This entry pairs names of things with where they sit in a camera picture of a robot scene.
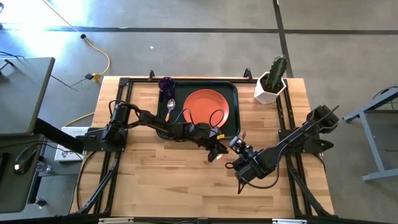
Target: red plate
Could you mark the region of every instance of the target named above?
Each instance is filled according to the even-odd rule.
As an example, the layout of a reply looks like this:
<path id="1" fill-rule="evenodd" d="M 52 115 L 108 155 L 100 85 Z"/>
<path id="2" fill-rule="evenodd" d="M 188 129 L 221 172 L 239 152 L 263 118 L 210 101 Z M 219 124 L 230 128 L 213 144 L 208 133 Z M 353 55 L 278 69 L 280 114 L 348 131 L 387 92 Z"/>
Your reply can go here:
<path id="1" fill-rule="evenodd" d="M 214 113 L 211 117 L 211 124 L 214 126 L 221 119 L 221 122 L 217 125 L 217 127 L 222 127 L 225 124 L 226 119 L 229 115 L 229 106 L 226 102 L 223 95 L 219 94 L 214 90 L 198 90 L 193 92 L 188 98 L 185 100 L 183 108 L 189 108 L 191 111 L 192 119 L 197 123 L 209 123 L 209 119 L 212 113 Z M 187 122 L 191 122 L 188 110 L 184 111 L 184 118 Z"/>

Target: black cable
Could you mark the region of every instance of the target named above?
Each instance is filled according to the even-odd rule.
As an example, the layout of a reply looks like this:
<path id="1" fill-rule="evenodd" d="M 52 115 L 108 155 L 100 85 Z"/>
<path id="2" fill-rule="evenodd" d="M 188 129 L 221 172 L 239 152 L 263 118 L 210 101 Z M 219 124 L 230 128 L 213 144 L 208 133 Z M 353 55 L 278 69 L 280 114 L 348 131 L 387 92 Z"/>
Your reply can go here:
<path id="1" fill-rule="evenodd" d="M 58 81 L 58 82 L 64 84 L 66 87 L 68 87 L 68 88 L 70 88 L 70 89 L 72 89 L 72 90 L 75 90 L 75 91 L 82 91 L 82 89 L 83 89 L 83 84 L 81 85 L 81 89 L 80 89 L 80 90 L 75 89 L 73 86 L 75 86 L 75 85 L 77 85 L 77 84 L 79 84 L 79 83 L 81 83 L 82 81 L 84 81 L 84 80 L 87 79 L 84 75 L 82 75 L 81 78 L 80 78 L 80 81 L 76 82 L 76 83 L 73 84 L 73 85 L 68 85 L 68 84 L 64 83 L 63 81 L 61 81 L 59 78 L 57 78 L 57 77 L 55 77 L 55 76 L 53 76 L 53 75 L 50 75 L 50 76 L 53 77 L 54 79 L 56 79 L 56 81 Z"/>
<path id="2" fill-rule="evenodd" d="M 112 109 L 111 109 L 111 103 L 113 103 L 113 102 L 117 102 L 117 103 L 126 103 L 126 104 L 128 104 L 128 105 L 130 104 L 130 103 L 124 101 L 124 100 L 111 100 L 111 101 L 108 103 L 109 113 L 111 114 L 111 117 L 113 116 Z"/>
<path id="3" fill-rule="evenodd" d="M 390 90 L 390 89 L 392 89 L 392 88 L 398 88 L 398 86 L 390 86 L 390 87 L 387 87 L 387 88 L 385 88 L 385 89 L 383 89 L 383 90 L 380 90 L 378 93 L 376 93 L 376 94 L 374 95 L 374 97 L 372 98 L 372 100 L 374 100 L 375 97 L 378 96 L 378 94 L 382 95 L 383 93 L 387 92 L 388 90 Z M 393 102 L 392 100 L 390 101 L 391 108 L 392 108 L 393 110 L 396 110 L 396 109 L 394 108 L 394 105 L 393 105 L 394 103 L 398 103 L 398 102 Z"/>
<path id="4" fill-rule="evenodd" d="M 321 161 L 322 165 L 323 165 L 323 170 L 326 172 L 326 165 L 325 162 L 323 161 L 323 159 L 317 154 L 317 153 L 313 153 L 313 155 L 319 159 L 319 161 Z"/>
<path id="5" fill-rule="evenodd" d="M 186 111 L 186 110 L 187 110 L 188 113 L 189 113 L 189 117 L 190 117 L 190 119 L 191 119 L 191 122 L 193 123 L 193 125 L 195 125 L 195 123 L 193 122 L 192 114 L 191 114 L 191 111 L 189 110 L 189 108 L 185 108 L 184 110 L 182 110 L 182 111 L 178 114 L 177 119 L 175 119 L 175 121 L 174 121 L 171 125 L 175 125 L 175 124 L 177 123 L 178 119 L 180 118 L 181 114 L 184 113 L 184 111 Z"/>
<path id="6" fill-rule="evenodd" d="M 9 146 L 17 146 L 17 145 L 20 145 L 20 144 L 27 144 L 27 143 L 35 143 L 35 144 L 31 145 L 30 147 L 38 146 L 38 145 L 43 145 L 43 146 L 51 147 L 51 148 L 53 148 L 53 149 L 59 149 L 59 150 L 61 150 L 61 151 L 63 151 L 63 152 L 73 152 L 73 151 L 65 151 L 65 150 L 60 149 L 60 148 L 58 148 L 58 147 L 51 146 L 51 145 L 49 145 L 49 144 L 47 144 L 47 143 L 44 143 L 43 141 L 19 142 L 19 143 L 15 143 L 15 144 L 8 144 L 8 145 L 5 145 L 5 146 L 0 146 L 0 148 L 9 147 Z M 73 152 L 73 153 L 75 153 L 76 156 L 78 156 L 78 157 L 80 158 L 81 161 L 83 160 L 83 158 L 81 158 L 81 156 L 79 156 L 79 155 L 77 154 L 77 152 Z"/>
<path id="7" fill-rule="evenodd" d="M 177 222 L 177 223 L 174 223 L 174 224 L 181 224 L 181 223 L 193 223 L 193 224 L 196 224 L 197 221 L 196 220 L 185 220 L 185 221 L 180 221 L 180 222 Z"/>
<path id="8" fill-rule="evenodd" d="M 318 123 L 320 123 L 321 121 L 323 121 L 325 118 L 327 118 L 329 115 L 331 115 L 337 108 L 339 108 L 339 106 L 335 106 L 331 111 L 329 111 L 326 115 L 324 115 L 322 118 L 320 118 L 318 121 L 316 121 L 315 123 L 313 123 L 310 127 L 308 127 L 306 130 L 308 130 L 308 129 L 310 129 L 310 128 L 312 128 L 314 125 L 316 125 L 316 124 L 318 124 Z M 268 186 L 257 186 L 257 185 L 254 185 L 254 184 L 250 184 L 247 180 L 245 180 L 244 178 L 240 178 L 240 180 L 242 180 L 243 181 L 243 183 L 244 184 L 248 184 L 249 186 L 251 186 L 251 187 L 254 187 L 254 188 L 257 188 L 257 189 L 269 189 L 269 188 L 271 188 L 271 187 L 273 187 L 273 186 L 275 186 L 275 184 L 278 182 L 278 180 L 279 180 L 279 163 L 280 163 L 280 156 L 282 155 L 282 152 L 284 151 L 284 149 L 288 146 L 289 144 L 286 144 L 281 150 L 280 150 L 280 152 L 279 152 L 279 154 L 278 154 L 278 158 L 277 158 L 277 174 L 276 174 L 276 179 L 275 179 L 275 181 L 272 183 L 272 184 L 270 184 L 270 185 L 268 185 Z"/>
<path id="9" fill-rule="evenodd" d="M 227 169 L 234 169 L 234 164 L 232 162 L 227 162 L 224 166 Z"/>
<path id="10" fill-rule="evenodd" d="M 96 153 L 96 151 L 94 151 L 93 153 L 91 153 L 91 154 L 87 157 L 86 161 L 83 162 L 83 165 L 81 166 L 81 171 L 80 171 L 79 177 L 77 178 L 77 185 L 76 185 L 76 187 L 77 187 L 77 189 L 76 189 L 76 202 L 77 202 L 77 209 L 78 209 L 78 210 L 80 209 L 79 188 L 80 188 L 81 175 L 83 174 L 83 171 L 84 171 L 84 169 L 85 169 L 85 167 L 86 167 L 87 161 L 89 161 L 90 158 L 91 158 L 95 153 Z"/>
<path id="11" fill-rule="evenodd" d="M 75 190 L 76 190 L 76 186 L 77 186 L 77 183 L 75 183 L 75 186 L 73 186 L 73 190 L 72 190 L 72 201 L 70 202 L 69 212 L 70 212 L 70 210 L 72 209 L 73 201 L 75 200 Z"/>
<path id="12" fill-rule="evenodd" d="M 209 118 L 209 124 L 210 124 L 210 126 L 211 126 L 211 118 L 213 117 L 213 115 L 214 115 L 217 111 L 221 111 L 223 115 L 221 115 L 220 121 L 219 121 L 217 124 L 215 124 L 215 125 L 213 126 L 213 128 L 216 127 L 217 125 L 219 125 L 219 124 L 223 121 L 223 119 L 224 119 L 224 111 L 223 111 L 222 109 L 215 110 L 215 111 L 210 115 L 210 118 Z"/>
<path id="13" fill-rule="evenodd" d="M 241 194 L 242 190 L 244 188 L 244 185 L 241 184 L 241 182 L 238 179 L 238 194 Z"/>
<path id="14" fill-rule="evenodd" d="M 0 51 L 0 55 L 2 55 L 2 56 L 11 56 L 11 57 L 15 57 L 15 58 L 19 58 L 19 57 L 22 57 L 22 58 L 25 58 L 24 56 L 20 56 L 20 55 L 13 55 L 13 54 L 10 54 L 10 53 L 7 53 L 7 52 L 3 52 L 3 51 Z"/>
<path id="15" fill-rule="evenodd" d="M 282 152 L 284 151 L 284 149 L 285 149 L 287 146 L 288 146 L 288 145 L 286 144 L 286 145 L 280 150 L 280 152 L 279 152 L 279 154 L 278 154 L 277 168 L 276 168 L 276 179 L 275 179 L 275 181 L 274 181 L 272 184 L 270 184 L 270 185 L 268 185 L 268 186 L 257 186 L 257 185 L 254 185 L 254 184 L 250 184 L 245 178 L 242 178 L 242 177 L 241 177 L 240 180 L 242 180 L 244 184 L 248 184 L 249 186 L 254 187 L 254 188 L 257 188 L 257 189 L 269 189 L 269 188 L 275 186 L 275 184 L 278 183 L 278 180 L 279 180 L 279 163 L 280 163 L 280 160 L 279 160 L 279 159 L 280 159 L 280 156 L 282 155 Z"/>
<path id="16" fill-rule="evenodd" d="M 59 149 L 59 150 L 61 150 L 62 152 L 66 152 L 66 153 L 73 152 L 73 151 L 65 151 L 65 150 L 60 149 L 60 148 L 58 148 L 58 147 L 51 146 L 51 145 L 49 145 L 49 144 L 47 144 L 47 143 L 38 143 L 38 144 L 33 144 L 32 146 L 36 146 L 36 145 L 48 146 L 48 147 L 51 147 L 51 148 L 53 148 L 53 149 Z M 83 160 L 83 158 L 82 158 L 81 156 L 79 156 L 79 154 L 78 154 L 77 152 L 73 152 L 73 153 L 75 153 L 76 156 L 78 156 L 78 157 L 80 158 L 81 161 Z"/>

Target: white planter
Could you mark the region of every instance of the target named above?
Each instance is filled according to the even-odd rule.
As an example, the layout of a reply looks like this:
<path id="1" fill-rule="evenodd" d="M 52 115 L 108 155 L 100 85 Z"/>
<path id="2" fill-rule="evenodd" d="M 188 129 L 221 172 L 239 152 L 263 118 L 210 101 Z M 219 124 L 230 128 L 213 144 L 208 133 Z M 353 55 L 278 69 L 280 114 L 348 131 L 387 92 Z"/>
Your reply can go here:
<path id="1" fill-rule="evenodd" d="M 254 89 L 254 98 L 260 102 L 261 104 L 267 104 L 267 103 L 272 103 L 273 101 L 276 100 L 276 98 L 282 93 L 282 91 L 286 88 L 285 81 L 282 79 L 282 88 L 278 93 L 269 93 L 266 92 L 262 89 L 260 79 L 266 75 L 268 75 L 269 72 L 265 72 L 264 74 L 261 75 L 261 77 L 257 80 L 256 88 Z"/>

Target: green tray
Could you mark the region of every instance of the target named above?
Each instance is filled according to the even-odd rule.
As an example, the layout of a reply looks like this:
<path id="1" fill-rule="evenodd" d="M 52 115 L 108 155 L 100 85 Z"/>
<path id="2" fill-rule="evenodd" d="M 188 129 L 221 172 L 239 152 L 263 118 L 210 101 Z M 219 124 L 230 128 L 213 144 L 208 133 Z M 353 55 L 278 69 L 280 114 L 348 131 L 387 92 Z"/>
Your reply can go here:
<path id="1" fill-rule="evenodd" d="M 177 118 L 178 114 L 183 108 L 185 100 L 191 93 L 197 90 L 209 89 L 217 91 L 223 95 L 229 106 L 229 115 L 225 124 L 221 127 L 221 132 L 225 138 L 233 138 L 241 131 L 241 123 L 239 118 L 239 103 L 238 103 L 238 90 L 236 86 L 230 82 L 223 81 L 186 81 L 175 82 L 175 108 L 170 113 L 169 122 L 172 123 Z M 159 102 L 157 104 L 157 117 L 165 119 L 167 115 L 167 99 L 159 91 Z M 186 122 L 183 115 L 178 119 L 178 122 Z M 168 139 L 168 135 L 157 131 L 157 134 L 164 139 Z"/>

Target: gray metal leg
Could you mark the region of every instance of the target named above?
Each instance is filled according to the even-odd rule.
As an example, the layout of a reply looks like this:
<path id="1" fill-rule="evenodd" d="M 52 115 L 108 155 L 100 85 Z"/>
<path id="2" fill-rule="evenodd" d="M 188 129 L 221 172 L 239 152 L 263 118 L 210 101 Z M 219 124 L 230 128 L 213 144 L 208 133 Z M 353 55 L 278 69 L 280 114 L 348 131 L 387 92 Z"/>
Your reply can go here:
<path id="1" fill-rule="evenodd" d="M 362 113 L 363 111 L 374 110 L 397 97 L 398 97 L 398 88 L 392 88 L 383 93 L 382 95 L 376 97 L 374 100 L 370 101 L 362 108 L 354 110 L 349 115 L 344 116 L 343 120 L 348 123 L 353 119 L 358 118 L 359 114 Z"/>
<path id="2" fill-rule="evenodd" d="M 376 161 L 377 168 L 379 169 L 380 172 L 382 172 L 382 171 L 384 171 L 384 166 L 381 161 L 379 151 L 377 151 L 376 142 L 374 141 L 371 129 L 370 129 L 368 121 L 366 119 L 366 114 L 362 111 L 359 113 L 359 117 L 361 118 L 363 129 L 365 130 L 365 134 L 368 139 L 369 146 L 371 147 L 374 160 Z"/>
<path id="3" fill-rule="evenodd" d="M 398 176 L 398 169 L 391 169 L 391 170 L 384 170 L 382 172 L 374 172 L 370 173 L 368 175 L 362 176 L 362 179 L 367 182 L 370 180 L 376 180 L 376 179 L 381 179 L 381 178 L 386 178 L 386 177 L 394 177 Z"/>

